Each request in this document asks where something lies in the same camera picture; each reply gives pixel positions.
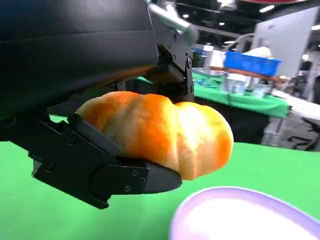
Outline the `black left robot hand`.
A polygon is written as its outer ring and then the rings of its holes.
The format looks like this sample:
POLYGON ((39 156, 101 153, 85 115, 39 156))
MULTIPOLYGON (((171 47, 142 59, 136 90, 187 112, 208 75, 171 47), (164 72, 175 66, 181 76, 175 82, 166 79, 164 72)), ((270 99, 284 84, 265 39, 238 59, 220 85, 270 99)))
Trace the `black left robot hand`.
POLYGON ((47 108, 143 75, 173 102, 193 101, 198 36, 173 0, 1 1, 0 139, 28 152, 35 179, 98 209, 113 195, 179 188, 177 172, 121 157, 78 114, 55 123, 47 108))

